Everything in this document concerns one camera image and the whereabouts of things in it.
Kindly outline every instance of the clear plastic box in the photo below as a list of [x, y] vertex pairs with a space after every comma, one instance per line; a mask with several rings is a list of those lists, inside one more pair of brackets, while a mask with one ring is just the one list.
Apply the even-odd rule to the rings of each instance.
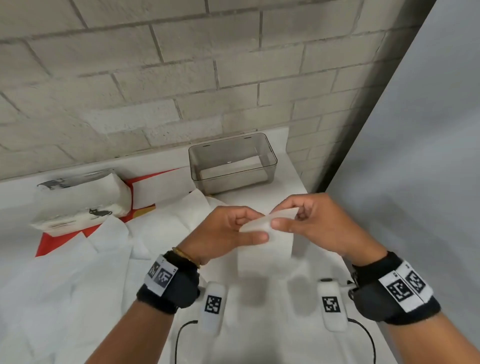
[[204, 194], [271, 183], [277, 158], [265, 134], [219, 140], [188, 150], [192, 179]]

